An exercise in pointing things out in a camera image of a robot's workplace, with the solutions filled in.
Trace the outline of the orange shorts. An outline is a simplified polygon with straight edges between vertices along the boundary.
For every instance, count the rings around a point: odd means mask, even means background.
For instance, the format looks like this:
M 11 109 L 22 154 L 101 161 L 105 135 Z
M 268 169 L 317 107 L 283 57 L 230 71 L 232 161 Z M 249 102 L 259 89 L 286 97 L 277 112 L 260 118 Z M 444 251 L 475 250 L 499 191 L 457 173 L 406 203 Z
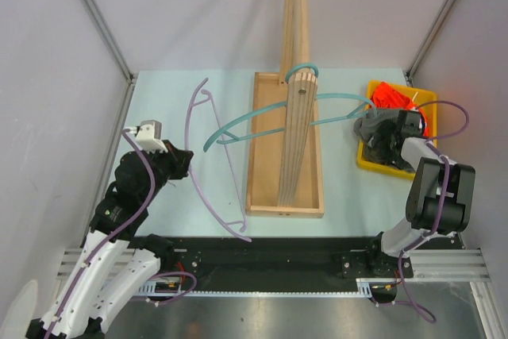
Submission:
M 437 132 L 437 107 L 430 104 L 424 106 L 424 103 L 437 100 L 435 92 L 371 80 L 368 83 L 367 97 L 381 108 L 412 110 L 419 106 L 418 110 L 425 121 L 425 135 L 431 137 Z

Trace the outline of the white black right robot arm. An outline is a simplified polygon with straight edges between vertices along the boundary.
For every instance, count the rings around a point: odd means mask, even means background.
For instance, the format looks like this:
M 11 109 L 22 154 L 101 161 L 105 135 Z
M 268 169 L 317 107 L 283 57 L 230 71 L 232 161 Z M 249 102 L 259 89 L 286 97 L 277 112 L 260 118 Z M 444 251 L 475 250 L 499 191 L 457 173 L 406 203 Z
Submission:
M 383 135 L 388 160 L 409 165 L 414 179 L 405 217 L 369 244 L 366 266 L 375 276 L 396 270 L 400 260 L 424 243 L 464 231 L 475 186 L 475 169 L 442 154 L 424 135 L 425 121 L 416 110 L 399 110 L 388 131 Z

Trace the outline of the grey shorts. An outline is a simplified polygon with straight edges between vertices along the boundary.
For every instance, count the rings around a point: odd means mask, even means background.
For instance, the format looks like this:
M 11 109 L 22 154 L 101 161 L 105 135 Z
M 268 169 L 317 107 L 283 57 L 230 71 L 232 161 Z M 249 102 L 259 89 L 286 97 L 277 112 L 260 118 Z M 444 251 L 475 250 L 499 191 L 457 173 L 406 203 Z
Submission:
M 392 147 L 392 134 L 401 109 L 372 110 L 354 122 L 353 131 L 364 143 L 363 154 L 367 161 L 387 165 L 403 171 L 411 171 L 410 165 L 400 156 L 399 151 Z

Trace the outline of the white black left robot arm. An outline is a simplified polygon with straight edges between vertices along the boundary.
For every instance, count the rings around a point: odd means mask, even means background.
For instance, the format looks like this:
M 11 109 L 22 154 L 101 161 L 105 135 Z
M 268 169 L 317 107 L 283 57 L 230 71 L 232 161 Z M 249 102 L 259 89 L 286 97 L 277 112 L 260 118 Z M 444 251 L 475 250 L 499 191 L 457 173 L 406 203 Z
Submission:
M 152 200 L 168 181 L 188 175 L 193 152 L 178 149 L 168 140 L 161 144 L 161 150 L 134 148 L 121 157 L 67 282 L 50 310 L 29 323 L 25 337 L 104 338 L 146 281 L 174 269 L 173 243 L 150 234 L 138 243 L 132 259 L 114 279 L 107 279 L 148 217 Z

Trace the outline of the purple hanger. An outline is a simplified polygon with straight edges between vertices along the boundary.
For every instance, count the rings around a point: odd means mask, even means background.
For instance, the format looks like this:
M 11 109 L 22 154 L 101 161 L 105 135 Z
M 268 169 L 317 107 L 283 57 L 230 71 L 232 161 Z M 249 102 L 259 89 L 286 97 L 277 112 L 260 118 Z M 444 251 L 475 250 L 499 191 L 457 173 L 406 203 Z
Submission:
M 191 93 L 184 122 L 184 148 L 191 149 L 203 142 L 199 133 L 221 128 L 222 123 L 214 96 L 206 88 L 209 79 L 201 80 Z M 247 216 L 241 181 L 235 173 L 227 148 L 198 150 L 198 163 L 189 169 L 190 180 L 203 207 L 228 235 L 251 243 L 247 234 Z

